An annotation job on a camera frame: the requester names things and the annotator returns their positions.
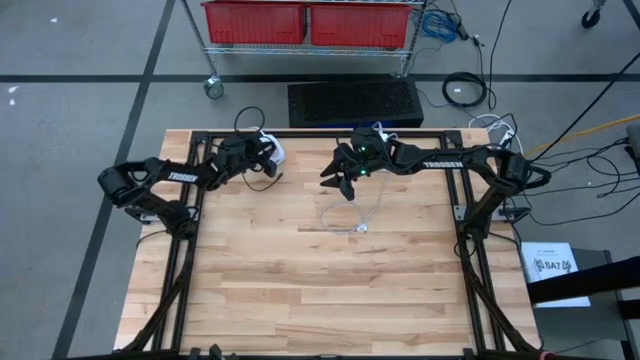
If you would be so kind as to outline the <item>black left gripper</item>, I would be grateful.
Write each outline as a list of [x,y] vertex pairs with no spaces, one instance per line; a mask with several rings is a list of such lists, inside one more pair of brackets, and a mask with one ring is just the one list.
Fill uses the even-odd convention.
[[263,172],[270,178],[277,173],[277,165],[270,160],[271,157],[279,157],[278,145],[273,142],[261,142],[261,135],[249,138],[247,145],[249,169],[253,172]]

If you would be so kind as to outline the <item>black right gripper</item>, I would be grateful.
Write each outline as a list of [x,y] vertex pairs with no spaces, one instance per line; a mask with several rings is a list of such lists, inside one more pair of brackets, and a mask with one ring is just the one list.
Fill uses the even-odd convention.
[[320,185],[339,188],[347,200],[354,200],[354,181],[391,165],[391,144],[380,138],[379,131],[382,130],[356,128],[351,135],[350,145],[338,142],[331,162],[321,172],[321,176],[335,175]]

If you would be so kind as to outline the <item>wide white power strip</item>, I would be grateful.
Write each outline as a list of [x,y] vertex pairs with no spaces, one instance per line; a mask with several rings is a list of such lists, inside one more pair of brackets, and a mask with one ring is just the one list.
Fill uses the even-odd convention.
[[270,160],[273,161],[276,165],[282,164],[286,160],[286,153],[281,145],[280,141],[272,134],[265,133],[263,130],[260,130],[260,141],[261,142],[273,142],[278,145],[278,151],[280,151],[279,157],[271,157]]

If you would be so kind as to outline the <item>black perforated computer case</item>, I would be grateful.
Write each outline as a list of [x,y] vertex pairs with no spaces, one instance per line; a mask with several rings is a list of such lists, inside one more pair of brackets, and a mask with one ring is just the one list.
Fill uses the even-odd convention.
[[324,82],[287,87],[292,128],[371,126],[419,128],[424,113],[418,89],[408,80]]

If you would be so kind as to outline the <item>red plastic storage bin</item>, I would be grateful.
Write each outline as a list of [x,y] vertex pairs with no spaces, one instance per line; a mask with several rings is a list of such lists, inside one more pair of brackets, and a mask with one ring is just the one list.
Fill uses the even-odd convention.
[[302,4],[212,1],[201,6],[212,43],[303,43],[305,8]]
[[405,44],[411,7],[382,4],[314,4],[311,43],[397,49]]

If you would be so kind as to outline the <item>white floor power strip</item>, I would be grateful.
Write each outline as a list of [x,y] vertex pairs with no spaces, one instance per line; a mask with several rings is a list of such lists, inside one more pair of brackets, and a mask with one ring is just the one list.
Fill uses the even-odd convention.
[[496,145],[494,145],[493,148],[495,150],[510,151],[514,137],[514,130],[506,130],[500,141]]

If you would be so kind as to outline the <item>black metal beam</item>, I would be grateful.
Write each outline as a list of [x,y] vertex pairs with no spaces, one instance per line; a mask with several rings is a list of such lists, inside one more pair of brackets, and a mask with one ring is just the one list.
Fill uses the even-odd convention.
[[530,301],[543,303],[640,287],[640,256],[527,285]]

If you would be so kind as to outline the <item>black caster wheel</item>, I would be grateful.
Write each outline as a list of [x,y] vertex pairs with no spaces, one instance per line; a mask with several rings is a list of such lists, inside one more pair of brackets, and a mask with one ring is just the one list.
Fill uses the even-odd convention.
[[591,29],[595,27],[601,18],[601,8],[607,0],[591,0],[590,8],[583,14],[581,18],[581,25],[585,29]]

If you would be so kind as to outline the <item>grey box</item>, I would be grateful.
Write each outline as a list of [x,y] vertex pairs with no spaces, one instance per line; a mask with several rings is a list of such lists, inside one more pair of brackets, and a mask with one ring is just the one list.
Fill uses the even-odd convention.
[[631,157],[636,171],[640,175],[640,124],[629,125],[626,127],[628,145],[625,148]]

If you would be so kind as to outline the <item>black aluminium table frame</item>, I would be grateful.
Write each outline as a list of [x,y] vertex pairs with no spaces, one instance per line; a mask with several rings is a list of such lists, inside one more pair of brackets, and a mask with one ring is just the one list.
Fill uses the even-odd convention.
[[353,233],[354,209],[320,185],[339,130],[281,131],[283,179],[241,179],[200,195],[202,222],[186,305],[168,311],[161,340],[181,355],[217,345],[241,358],[460,358],[509,349],[469,296],[454,252],[453,206],[486,190],[473,173],[376,173],[356,186],[377,211]]

